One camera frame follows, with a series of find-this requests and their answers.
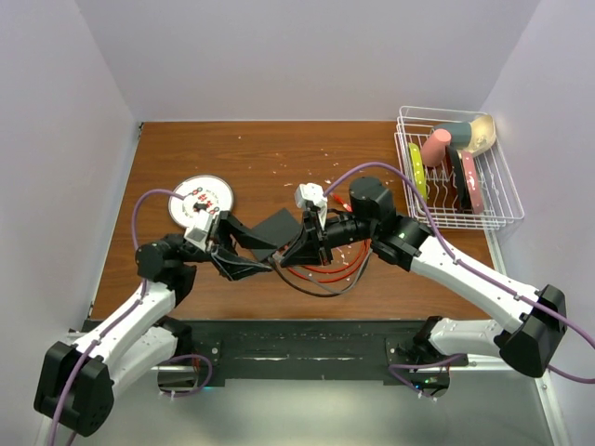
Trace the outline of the black network switch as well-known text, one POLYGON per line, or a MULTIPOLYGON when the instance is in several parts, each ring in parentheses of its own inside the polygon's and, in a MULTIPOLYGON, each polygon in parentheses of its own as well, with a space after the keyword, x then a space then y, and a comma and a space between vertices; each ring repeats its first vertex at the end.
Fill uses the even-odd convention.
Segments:
POLYGON ((299 233, 300 223, 288 209, 282 208, 258 223, 253 231, 274 244, 273 248, 254 249, 252 255, 257 261, 265 261, 280 248, 288 245, 299 233))

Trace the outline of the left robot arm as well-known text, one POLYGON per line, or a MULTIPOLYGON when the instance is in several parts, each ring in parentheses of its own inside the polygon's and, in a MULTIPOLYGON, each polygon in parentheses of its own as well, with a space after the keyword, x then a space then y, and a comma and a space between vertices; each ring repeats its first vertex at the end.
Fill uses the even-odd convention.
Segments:
POLYGON ((135 293, 93 331, 72 344, 56 342, 44 356, 33 407, 51 420, 47 444, 54 444, 59 426, 74 436, 92 435, 117 391, 160 362, 182 364, 191 357, 191 339, 157 322, 190 293, 200 263, 213 264, 230 281, 270 271, 239 256, 237 246, 278 248, 227 211, 200 212, 184 233, 135 247, 141 278, 135 293))

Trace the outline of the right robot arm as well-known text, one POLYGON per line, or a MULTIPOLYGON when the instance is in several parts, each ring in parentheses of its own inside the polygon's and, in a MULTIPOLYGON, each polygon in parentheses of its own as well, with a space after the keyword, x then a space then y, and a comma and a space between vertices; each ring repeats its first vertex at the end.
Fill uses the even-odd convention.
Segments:
POLYGON ((443 285, 489 317, 428 319, 414 340, 420 362, 433 365, 444 356, 476 354, 499 357, 529 377, 544 374, 566 332, 561 290, 517 282, 460 252, 427 225, 399 213, 391 192, 375 177, 353 180, 349 196, 350 211, 329 217, 321 186, 297 187, 302 224, 282 254, 281 267, 327 265, 333 249, 368 241, 384 262, 443 285))

